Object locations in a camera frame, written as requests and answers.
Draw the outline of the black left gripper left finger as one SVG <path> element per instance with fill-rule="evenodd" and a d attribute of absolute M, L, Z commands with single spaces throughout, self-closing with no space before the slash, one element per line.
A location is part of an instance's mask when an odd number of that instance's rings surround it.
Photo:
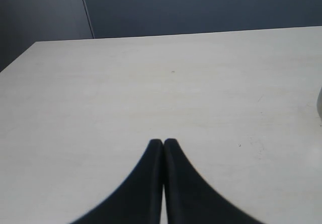
<path fill-rule="evenodd" d="M 122 184 L 74 223 L 160 223 L 163 183 L 164 145 L 152 139 Z"/>

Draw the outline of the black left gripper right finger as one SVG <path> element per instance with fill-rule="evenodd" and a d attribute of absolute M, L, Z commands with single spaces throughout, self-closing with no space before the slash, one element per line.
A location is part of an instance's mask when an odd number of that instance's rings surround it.
<path fill-rule="evenodd" d="M 165 140 L 164 157 L 168 223 L 260 223 L 216 192 L 176 139 Z"/>

